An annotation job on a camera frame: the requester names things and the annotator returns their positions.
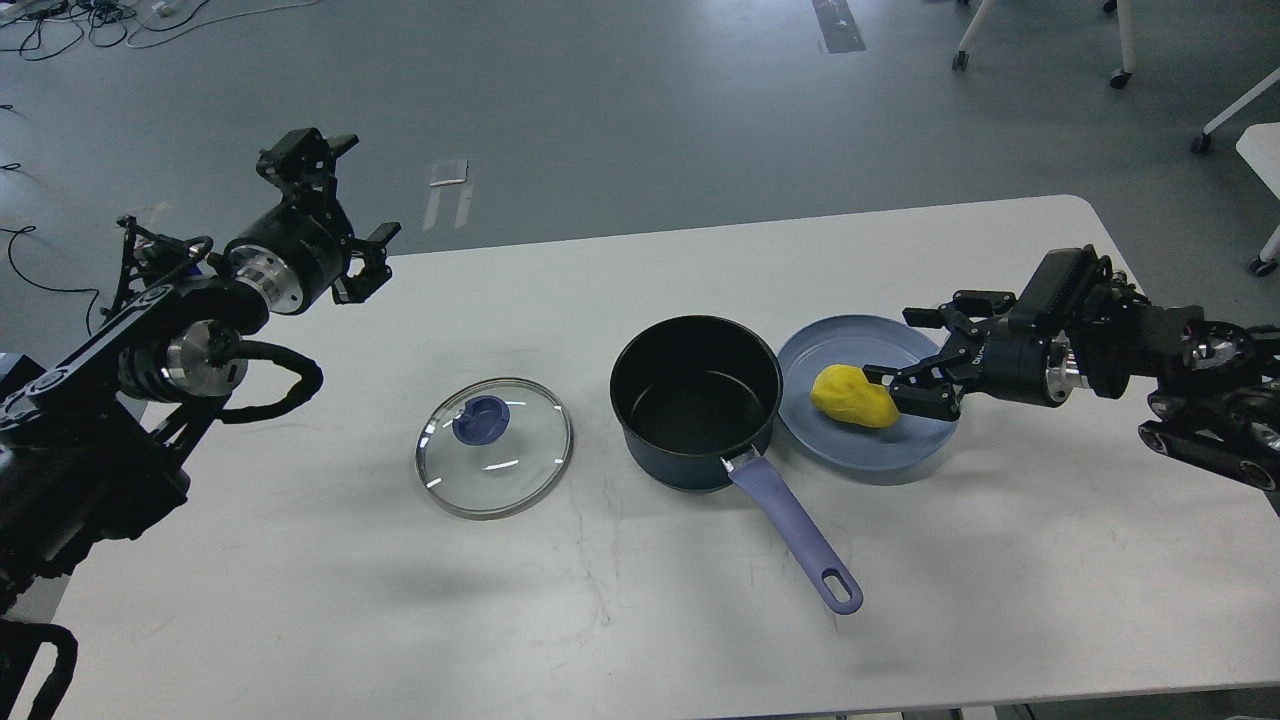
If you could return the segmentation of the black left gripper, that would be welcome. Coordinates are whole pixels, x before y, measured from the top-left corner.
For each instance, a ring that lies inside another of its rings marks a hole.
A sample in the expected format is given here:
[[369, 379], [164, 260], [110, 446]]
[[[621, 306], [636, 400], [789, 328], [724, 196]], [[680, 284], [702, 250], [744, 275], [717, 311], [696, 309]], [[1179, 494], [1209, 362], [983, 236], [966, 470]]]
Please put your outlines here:
[[232, 240], [225, 258], [234, 279], [256, 290], [270, 313], [305, 313], [330, 287], [335, 305], [364, 304], [393, 277], [387, 249], [399, 222], [381, 223], [367, 238], [338, 238], [311, 217], [340, 209], [337, 161], [358, 142], [357, 135], [302, 128], [259, 154], [256, 172], [284, 205]]

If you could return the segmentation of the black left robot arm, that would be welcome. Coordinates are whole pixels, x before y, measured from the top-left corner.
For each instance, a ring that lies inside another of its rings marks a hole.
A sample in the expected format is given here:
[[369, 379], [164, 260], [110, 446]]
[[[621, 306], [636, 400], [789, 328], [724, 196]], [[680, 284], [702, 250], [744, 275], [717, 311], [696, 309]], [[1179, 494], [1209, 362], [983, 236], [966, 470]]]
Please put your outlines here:
[[32, 719], [54, 716], [78, 660], [69, 629], [13, 618], [17, 601], [183, 505], [186, 460], [211, 427], [276, 419], [320, 391], [312, 359], [257, 340], [270, 315], [300, 315], [325, 293], [361, 304], [390, 279], [401, 225], [361, 238], [338, 199], [337, 163], [357, 143], [302, 128], [262, 150], [256, 172], [279, 201], [224, 246], [119, 218], [116, 297], [100, 328], [52, 366], [3, 360], [4, 717], [42, 647], [54, 662]]

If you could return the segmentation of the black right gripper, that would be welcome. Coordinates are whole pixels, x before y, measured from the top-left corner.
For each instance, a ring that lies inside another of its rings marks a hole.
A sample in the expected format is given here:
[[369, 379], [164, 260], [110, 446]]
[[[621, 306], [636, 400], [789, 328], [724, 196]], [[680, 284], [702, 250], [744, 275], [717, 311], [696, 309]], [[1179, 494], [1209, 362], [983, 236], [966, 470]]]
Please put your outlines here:
[[1018, 296], [1012, 291], [956, 291], [947, 302], [932, 307], [905, 307], [904, 322], [913, 328], [943, 329], [942, 350], [910, 366], [867, 364], [867, 380], [890, 395], [893, 406], [909, 416], [957, 421], [961, 415], [961, 380], [952, 370], [969, 363], [969, 395], [987, 395], [1036, 406], [1065, 404], [1069, 389], [1053, 361], [1062, 357], [1059, 338], [1018, 331], [1005, 318]]

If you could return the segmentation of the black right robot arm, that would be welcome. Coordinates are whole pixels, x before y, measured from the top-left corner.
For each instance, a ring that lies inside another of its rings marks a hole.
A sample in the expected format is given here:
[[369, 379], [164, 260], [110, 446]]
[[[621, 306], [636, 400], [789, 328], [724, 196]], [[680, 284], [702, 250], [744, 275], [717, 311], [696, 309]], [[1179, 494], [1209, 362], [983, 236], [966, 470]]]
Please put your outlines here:
[[1155, 305], [1089, 245], [1047, 252], [1020, 293], [960, 290], [902, 316], [948, 334], [910, 366], [865, 368], [902, 414], [956, 421], [973, 393], [1059, 407], [1075, 389], [1120, 398], [1132, 378], [1151, 378], [1153, 416], [1138, 430], [1146, 447], [1277, 493], [1274, 325]]

